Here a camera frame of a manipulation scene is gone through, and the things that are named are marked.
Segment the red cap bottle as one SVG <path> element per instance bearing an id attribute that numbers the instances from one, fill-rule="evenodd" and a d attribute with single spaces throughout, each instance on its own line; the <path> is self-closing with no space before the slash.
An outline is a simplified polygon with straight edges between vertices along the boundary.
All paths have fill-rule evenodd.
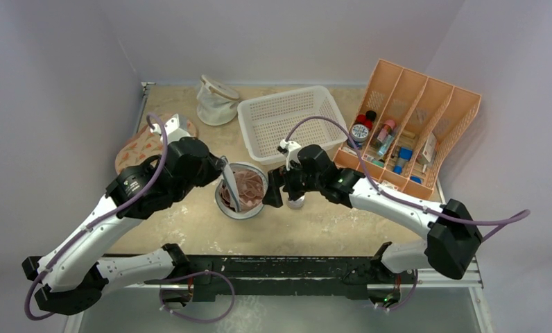
<path id="1" fill-rule="evenodd" d="M 368 110 L 365 113 L 358 114 L 354 123 L 364 125 L 368 130 L 372 130 L 376 119 L 377 113 L 374 110 Z"/>

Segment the pink bra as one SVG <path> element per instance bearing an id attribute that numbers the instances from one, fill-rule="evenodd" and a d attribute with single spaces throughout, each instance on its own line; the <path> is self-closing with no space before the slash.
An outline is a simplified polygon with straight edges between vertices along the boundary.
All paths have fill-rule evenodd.
<path id="1" fill-rule="evenodd" d="M 234 172 L 240 211 L 247 212 L 260 205 L 264 197 L 264 182 L 261 176 L 249 169 Z"/>

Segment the pink cap bottle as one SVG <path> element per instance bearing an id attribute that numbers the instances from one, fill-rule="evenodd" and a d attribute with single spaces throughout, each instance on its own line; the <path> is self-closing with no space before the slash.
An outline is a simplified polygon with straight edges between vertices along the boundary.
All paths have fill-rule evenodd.
<path id="1" fill-rule="evenodd" d="M 389 136 L 389 134 L 394 130 L 395 126 L 396 126 L 396 123 L 392 119 L 388 119 L 384 121 L 379 131 L 374 136 L 374 147 L 376 149 L 380 148 L 383 145 L 387 136 Z"/>

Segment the carrot print oval pad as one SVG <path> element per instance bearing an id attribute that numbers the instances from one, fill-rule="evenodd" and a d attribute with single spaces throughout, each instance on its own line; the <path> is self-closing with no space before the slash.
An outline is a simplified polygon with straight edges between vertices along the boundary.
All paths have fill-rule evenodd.
<path id="1" fill-rule="evenodd" d="M 173 114 L 161 114 L 158 116 L 161 125 L 153 122 L 152 128 L 148 122 L 134 135 L 125 146 L 119 151 L 114 161 L 114 168 L 119 175 L 127 167 L 141 164 L 148 157 L 161 155 L 164 149 L 164 142 L 167 142 L 164 123 Z"/>

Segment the blue cap tube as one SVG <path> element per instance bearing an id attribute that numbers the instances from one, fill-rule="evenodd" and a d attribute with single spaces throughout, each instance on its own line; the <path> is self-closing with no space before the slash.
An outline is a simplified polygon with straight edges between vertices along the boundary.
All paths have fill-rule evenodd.
<path id="1" fill-rule="evenodd" d="M 396 174 L 401 174 L 404 170 L 404 167 L 407 162 L 412 158 L 413 151 L 409 148 L 401 147 L 399 149 L 397 161 L 393 167 L 393 172 Z"/>

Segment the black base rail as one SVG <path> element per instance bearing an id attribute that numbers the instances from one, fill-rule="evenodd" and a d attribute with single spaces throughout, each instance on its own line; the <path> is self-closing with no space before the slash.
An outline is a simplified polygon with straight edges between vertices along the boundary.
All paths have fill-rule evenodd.
<path id="1" fill-rule="evenodd" d="M 377 257 L 192 255 L 187 268 L 160 284 L 193 291 L 196 302 L 216 296 L 342 296 L 350 300 L 396 301 L 399 287 L 415 281 L 399 275 Z"/>

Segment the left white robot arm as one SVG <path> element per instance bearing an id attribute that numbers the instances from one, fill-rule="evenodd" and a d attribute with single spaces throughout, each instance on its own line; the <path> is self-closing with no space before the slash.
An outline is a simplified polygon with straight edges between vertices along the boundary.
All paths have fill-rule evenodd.
<path id="1" fill-rule="evenodd" d="M 165 144 L 161 154 L 125 168 L 65 241 L 45 256 L 23 261 L 24 273 L 31 281 L 24 301 L 25 315 L 35 320 L 32 302 L 42 310 L 42 318 L 70 316 L 131 284 L 185 281 L 192 272 L 191 264 L 177 244 L 121 259 L 105 258 L 105 253 L 153 213 L 218 179 L 226 164 L 226 159 L 210 153 L 204 142 L 184 137 Z"/>

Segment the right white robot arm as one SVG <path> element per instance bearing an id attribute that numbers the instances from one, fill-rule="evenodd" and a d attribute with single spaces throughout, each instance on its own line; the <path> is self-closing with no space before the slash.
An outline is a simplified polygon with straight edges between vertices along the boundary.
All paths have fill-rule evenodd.
<path id="1" fill-rule="evenodd" d="M 297 200 L 313 191 L 330 203 L 372 212 L 420 237 L 408 244 L 389 243 L 377 251 L 371 272 L 380 282 L 421 268 L 432 268 L 446 278 L 460 280 L 482 242 L 466 207 L 457 200 L 443 205 L 383 187 L 360 171 L 337 167 L 315 144 L 301 148 L 290 166 L 268 172 L 263 203 L 281 207 L 283 193 Z"/>

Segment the orange plastic organizer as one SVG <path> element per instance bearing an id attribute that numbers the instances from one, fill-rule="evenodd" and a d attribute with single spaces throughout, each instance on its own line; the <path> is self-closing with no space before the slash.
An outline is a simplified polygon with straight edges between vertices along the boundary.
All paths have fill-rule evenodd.
<path id="1" fill-rule="evenodd" d="M 350 121 L 354 124 L 356 116 L 368 110 L 377 113 L 368 140 L 358 153 L 343 144 L 335 153 L 334 162 L 340 167 L 361 170 L 358 158 L 362 157 L 376 181 L 430 199 L 442 163 L 473 122 L 480 104 L 481 95 L 476 92 L 380 59 Z M 376 149 L 374 136 L 388 119 L 394 120 L 396 126 Z M 417 156 L 431 133 L 437 138 L 435 154 L 431 163 L 422 165 Z M 403 172 L 396 174 L 393 167 L 401 147 L 411 149 L 413 155 Z"/>

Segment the white mesh laundry bag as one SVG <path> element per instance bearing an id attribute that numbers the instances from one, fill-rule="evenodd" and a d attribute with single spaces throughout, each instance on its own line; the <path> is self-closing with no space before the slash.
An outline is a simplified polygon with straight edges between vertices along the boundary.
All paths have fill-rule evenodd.
<path id="1" fill-rule="evenodd" d="M 198 118 L 209 126 L 222 126 L 237 116 L 241 96 L 225 83 L 201 75 L 196 100 Z"/>
<path id="2" fill-rule="evenodd" d="M 262 211 L 267 188 L 267 176 L 260 168 L 247 162 L 231 162 L 222 171 L 215 201 L 227 217 L 251 219 Z"/>

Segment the white red box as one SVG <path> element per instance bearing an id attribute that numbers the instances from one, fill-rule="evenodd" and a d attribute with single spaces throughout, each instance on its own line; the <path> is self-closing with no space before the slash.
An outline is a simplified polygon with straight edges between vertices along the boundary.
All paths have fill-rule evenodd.
<path id="1" fill-rule="evenodd" d="M 421 148 L 417 156 L 417 162 L 422 165 L 431 163 L 433 161 L 436 146 L 437 146 L 437 138 L 433 133 L 431 133 L 427 137 L 423 147 Z"/>

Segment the white plastic basket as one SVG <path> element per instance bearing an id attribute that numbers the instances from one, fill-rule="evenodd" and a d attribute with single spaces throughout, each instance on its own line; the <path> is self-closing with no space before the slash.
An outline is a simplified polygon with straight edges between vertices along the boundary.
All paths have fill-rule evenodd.
<path id="1" fill-rule="evenodd" d="M 294 130 L 291 140 L 302 146 L 318 144 L 327 151 L 347 139 L 338 128 L 346 128 L 346 122 L 329 90 L 320 85 L 248 99 L 240 102 L 237 112 L 245 147 L 262 165 L 284 161 L 279 143 L 308 117 L 331 121 L 307 121 Z"/>

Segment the small clear white-lid jar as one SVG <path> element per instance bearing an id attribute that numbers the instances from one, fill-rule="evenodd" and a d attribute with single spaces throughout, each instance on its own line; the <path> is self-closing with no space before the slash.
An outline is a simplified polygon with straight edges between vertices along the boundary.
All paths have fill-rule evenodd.
<path id="1" fill-rule="evenodd" d="M 304 206 L 304 202 L 305 202 L 305 196 L 301 196 L 299 197 L 298 199 L 291 199 L 289 198 L 287 200 L 287 205 L 289 208 L 293 209 L 293 210 L 298 210 L 300 208 L 302 208 Z"/>

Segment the blue white round jar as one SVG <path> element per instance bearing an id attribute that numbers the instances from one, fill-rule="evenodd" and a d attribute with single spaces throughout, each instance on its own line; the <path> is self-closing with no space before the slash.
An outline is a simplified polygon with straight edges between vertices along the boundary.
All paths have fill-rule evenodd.
<path id="1" fill-rule="evenodd" d="M 349 134 L 350 138 L 347 140 L 347 144 L 362 149 L 368 140 L 370 129 L 362 123 L 356 123 L 350 128 Z"/>

